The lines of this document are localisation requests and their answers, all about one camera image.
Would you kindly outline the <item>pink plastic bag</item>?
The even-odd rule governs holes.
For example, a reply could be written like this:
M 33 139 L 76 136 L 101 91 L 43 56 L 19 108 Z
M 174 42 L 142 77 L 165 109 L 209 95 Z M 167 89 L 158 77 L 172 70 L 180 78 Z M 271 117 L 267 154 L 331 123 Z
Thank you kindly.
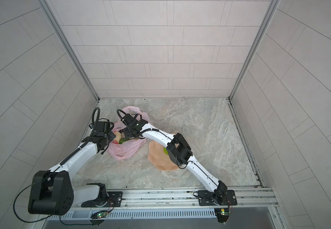
M 145 112 L 141 112 L 138 107 L 127 106 L 123 109 L 123 112 L 128 114 L 141 114 L 144 120 L 150 122 L 149 115 Z M 146 139 L 133 138 L 129 139 L 123 144 L 115 144 L 111 142 L 107 149 L 107 153 L 109 153 L 116 160 L 125 160 L 132 157 L 146 142 Z

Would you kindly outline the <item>pink scalloped plate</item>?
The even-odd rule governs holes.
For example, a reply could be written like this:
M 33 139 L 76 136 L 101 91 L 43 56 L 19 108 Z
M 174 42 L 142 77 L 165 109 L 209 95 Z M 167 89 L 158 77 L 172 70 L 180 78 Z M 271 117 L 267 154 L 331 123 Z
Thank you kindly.
M 148 160 L 159 170 L 159 171 L 174 171 L 178 170 L 179 167 L 173 163 L 169 155 L 163 151 L 163 146 L 155 141 L 149 143 L 149 154 Z

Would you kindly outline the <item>beige fake potato fruit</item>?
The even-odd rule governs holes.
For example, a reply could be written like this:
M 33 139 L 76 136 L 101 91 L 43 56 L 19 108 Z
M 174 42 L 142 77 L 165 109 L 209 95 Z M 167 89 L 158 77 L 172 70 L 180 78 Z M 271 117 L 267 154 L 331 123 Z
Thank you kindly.
M 119 144 L 120 140 L 122 139 L 122 133 L 121 132 L 115 132 L 115 139 L 113 140 L 113 143 Z

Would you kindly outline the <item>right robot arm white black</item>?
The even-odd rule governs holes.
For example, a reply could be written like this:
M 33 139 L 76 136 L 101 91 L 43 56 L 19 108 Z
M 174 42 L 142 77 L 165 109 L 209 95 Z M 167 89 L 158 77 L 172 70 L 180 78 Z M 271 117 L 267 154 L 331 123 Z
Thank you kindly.
M 185 138 L 177 133 L 172 135 L 155 128 L 148 121 L 140 118 L 139 114 L 128 114 L 120 109 L 117 115 L 129 130 L 133 138 L 148 138 L 164 146 L 168 152 L 170 160 L 179 169 L 188 169 L 211 193 L 211 200 L 217 205 L 231 205 L 227 198 L 227 186 L 209 173 L 196 159 L 191 151 L 191 147 Z

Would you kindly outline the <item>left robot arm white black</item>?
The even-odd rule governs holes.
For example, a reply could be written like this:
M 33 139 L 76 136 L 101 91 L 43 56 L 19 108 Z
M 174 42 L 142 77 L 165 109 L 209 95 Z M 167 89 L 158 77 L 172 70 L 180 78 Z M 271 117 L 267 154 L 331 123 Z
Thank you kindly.
M 33 176 L 28 202 L 30 214 L 62 216 L 74 205 L 103 207 L 109 203 L 105 184 L 90 183 L 74 189 L 71 181 L 89 159 L 106 151 L 115 139 L 113 127 L 108 119 L 100 119 L 100 108 L 95 108 L 90 135 L 57 165 Z

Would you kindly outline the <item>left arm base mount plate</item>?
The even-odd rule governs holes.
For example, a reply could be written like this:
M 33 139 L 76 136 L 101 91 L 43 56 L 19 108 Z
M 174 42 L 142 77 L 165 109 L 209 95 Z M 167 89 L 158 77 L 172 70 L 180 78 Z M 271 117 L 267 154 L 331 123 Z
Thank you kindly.
M 121 206 L 123 192 L 110 191 L 106 196 L 100 194 L 95 200 L 89 200 L 81 204 L 82 208 L 116 208 Z

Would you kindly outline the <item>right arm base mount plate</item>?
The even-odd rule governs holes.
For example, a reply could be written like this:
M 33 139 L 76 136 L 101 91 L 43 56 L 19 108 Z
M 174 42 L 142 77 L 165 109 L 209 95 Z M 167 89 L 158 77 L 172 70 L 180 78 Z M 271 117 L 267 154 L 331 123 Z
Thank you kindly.
M 236 206 L 238 204 L 235 192 L 227 190 L 219 193 L 199 190 L 193 193 L 200 206 Z

